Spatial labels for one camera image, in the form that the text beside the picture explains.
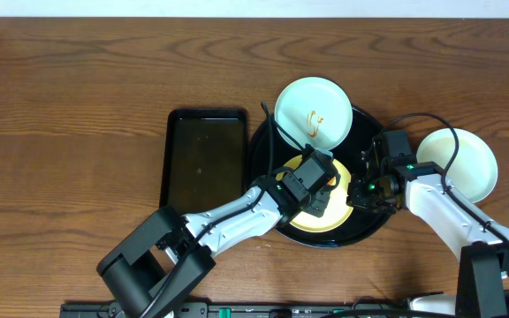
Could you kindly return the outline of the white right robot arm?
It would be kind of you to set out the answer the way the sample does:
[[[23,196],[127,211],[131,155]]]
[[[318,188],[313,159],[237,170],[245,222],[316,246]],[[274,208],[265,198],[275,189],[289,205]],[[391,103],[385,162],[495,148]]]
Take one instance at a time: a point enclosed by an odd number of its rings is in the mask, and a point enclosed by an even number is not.
[[[347,195],[348,205],[363,212],[405,208],[444,241],[460,263],[457,316],[509,317],[509,228],[460,193],[437,164],[371,167],[352,175]]]

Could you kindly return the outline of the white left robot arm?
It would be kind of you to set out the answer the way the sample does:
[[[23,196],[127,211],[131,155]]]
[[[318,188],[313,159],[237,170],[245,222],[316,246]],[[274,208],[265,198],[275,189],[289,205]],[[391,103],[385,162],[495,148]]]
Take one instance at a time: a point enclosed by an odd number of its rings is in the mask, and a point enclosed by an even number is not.
[[[121,312],[127,317],[165,317],[176,310],[215,267],[218,254],[290,222],[332,191],[336,171],[306,176],[281,170],[261,176],[235,201],[206,212],[179,215],[159,208],[98,263]]]

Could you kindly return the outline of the yellow plate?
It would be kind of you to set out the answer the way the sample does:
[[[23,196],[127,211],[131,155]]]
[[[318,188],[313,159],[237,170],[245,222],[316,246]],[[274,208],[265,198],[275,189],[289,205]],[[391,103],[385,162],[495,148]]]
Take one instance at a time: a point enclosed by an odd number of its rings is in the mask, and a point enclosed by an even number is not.
[[[353,208],[346,204],[351,174],[345,165],[337,159],[334,159],[333,163],[340,175],[340,183],[330,193],[330,199],[323,215],[316,217],[302,211],[289,223],[294,229],[310,233],[332,231],[351,215]]]

